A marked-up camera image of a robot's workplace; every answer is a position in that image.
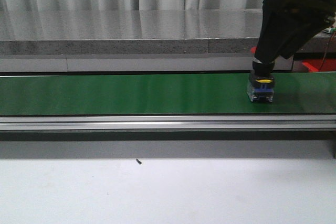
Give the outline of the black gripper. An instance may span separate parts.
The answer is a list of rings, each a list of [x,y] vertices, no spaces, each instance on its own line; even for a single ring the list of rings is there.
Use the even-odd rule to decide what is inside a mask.
[[[262,28],[255,58],[288,59],[335,22],[335,0],[263,0]]]

